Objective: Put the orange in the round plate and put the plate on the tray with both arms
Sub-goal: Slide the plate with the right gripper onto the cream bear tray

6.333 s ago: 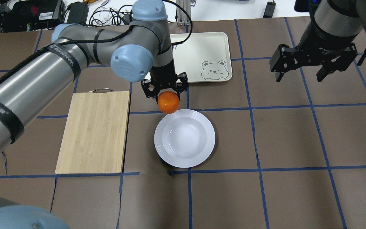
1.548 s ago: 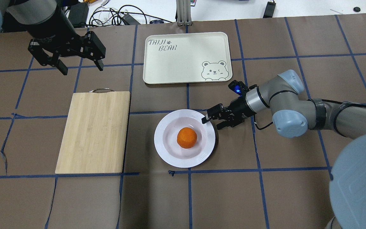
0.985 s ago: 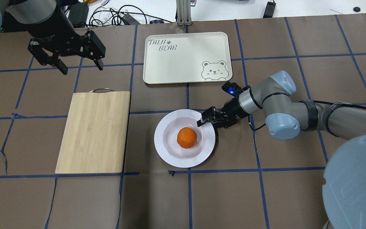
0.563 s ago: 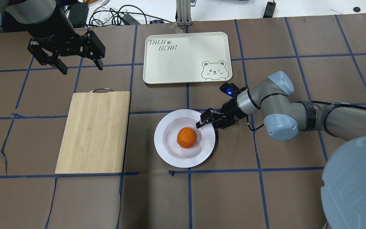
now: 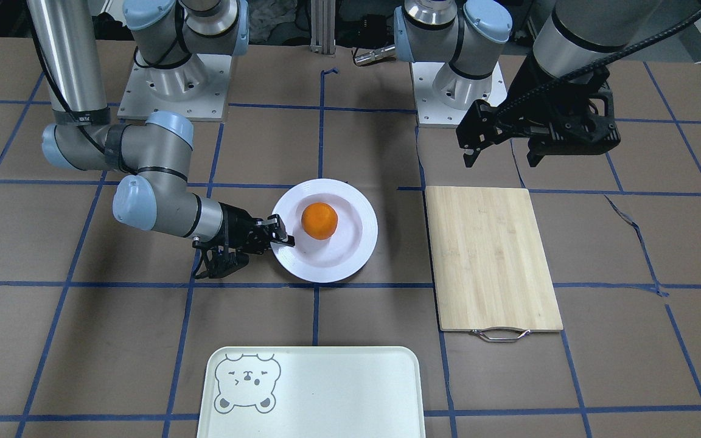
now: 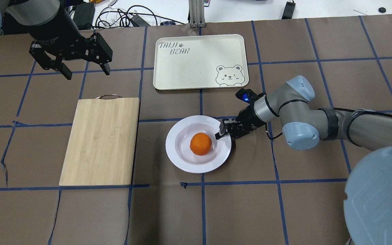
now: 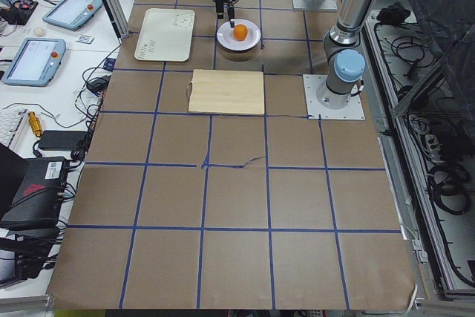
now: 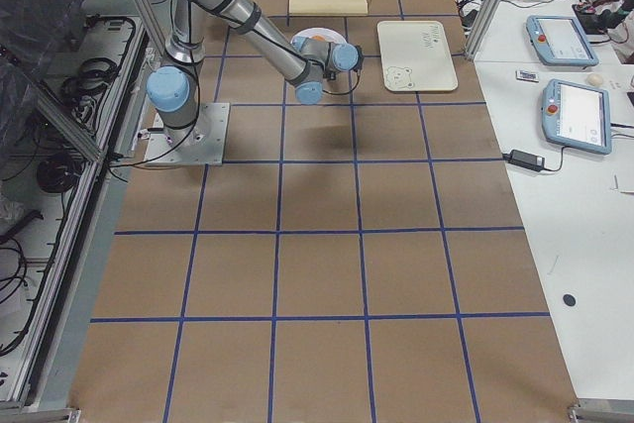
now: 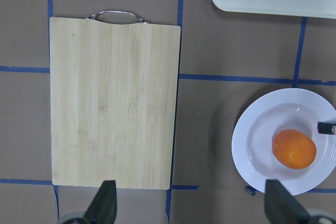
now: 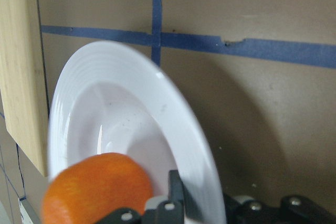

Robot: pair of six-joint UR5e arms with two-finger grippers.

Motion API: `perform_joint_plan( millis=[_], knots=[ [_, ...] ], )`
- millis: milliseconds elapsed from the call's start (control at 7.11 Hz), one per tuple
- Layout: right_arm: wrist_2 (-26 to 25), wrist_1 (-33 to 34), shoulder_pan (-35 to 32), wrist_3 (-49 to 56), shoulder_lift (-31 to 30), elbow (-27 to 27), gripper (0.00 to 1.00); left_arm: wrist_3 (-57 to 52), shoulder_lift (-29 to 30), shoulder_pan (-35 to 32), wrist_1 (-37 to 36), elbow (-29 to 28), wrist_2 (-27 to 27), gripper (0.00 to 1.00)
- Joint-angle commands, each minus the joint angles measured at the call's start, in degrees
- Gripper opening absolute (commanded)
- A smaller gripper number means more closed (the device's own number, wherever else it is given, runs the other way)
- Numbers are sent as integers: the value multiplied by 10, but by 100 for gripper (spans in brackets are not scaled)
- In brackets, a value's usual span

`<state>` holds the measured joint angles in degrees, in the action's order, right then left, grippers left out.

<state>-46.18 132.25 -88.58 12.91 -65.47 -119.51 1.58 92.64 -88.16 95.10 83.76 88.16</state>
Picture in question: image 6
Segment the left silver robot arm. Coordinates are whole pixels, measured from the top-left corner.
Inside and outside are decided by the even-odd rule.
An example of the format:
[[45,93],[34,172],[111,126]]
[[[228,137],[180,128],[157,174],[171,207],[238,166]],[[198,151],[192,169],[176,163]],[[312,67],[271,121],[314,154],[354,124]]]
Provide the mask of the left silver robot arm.
[[82,59],[110,75],[111,47],[99,33],[82,36],[59,0],[0,0],[0,29],[5,12],[34,39],[29,53],[44,70],[58,71],[70,80],[72,71],[63,61]]

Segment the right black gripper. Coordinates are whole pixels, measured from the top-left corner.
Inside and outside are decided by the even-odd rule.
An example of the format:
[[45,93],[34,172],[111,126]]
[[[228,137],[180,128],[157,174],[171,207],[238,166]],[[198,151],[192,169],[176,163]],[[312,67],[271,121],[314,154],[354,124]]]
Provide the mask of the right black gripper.
[[229,135],[232,138],[241,138],[265,124],[267,123],[257,116],[253,107],[246,107],[235,118],[223,118],[215,138],[217,141]]

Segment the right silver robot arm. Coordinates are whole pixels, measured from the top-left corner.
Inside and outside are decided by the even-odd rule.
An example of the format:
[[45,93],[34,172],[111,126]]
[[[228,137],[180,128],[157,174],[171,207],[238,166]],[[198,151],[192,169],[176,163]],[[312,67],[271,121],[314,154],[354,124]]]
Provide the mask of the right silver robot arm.
[[241,89],[235,95],[248,106],[223,119],[216,139],[240,138],[279,118],[287,145],[295,150],[321,141],[344,140],[370,150],[351,170],[344,192],[344,219],[356,245],[392,245],[392,115],[374,110],[320,107],[311,110],[312,85],[303,76],[270,94]]

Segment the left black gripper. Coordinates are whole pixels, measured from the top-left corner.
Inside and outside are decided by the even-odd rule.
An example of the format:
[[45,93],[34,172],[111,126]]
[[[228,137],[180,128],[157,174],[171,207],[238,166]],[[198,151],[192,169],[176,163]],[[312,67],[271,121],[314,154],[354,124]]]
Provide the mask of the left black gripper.
[[65,79],[71,80],[72,71],[63,60],[83,59],[98,64],[106,76],[111,73],[113,51],[100,33],[86,38],[73,23],[50,21],[29,26],[29,34],[34,39],[29,53],[45,70],[59,70]]

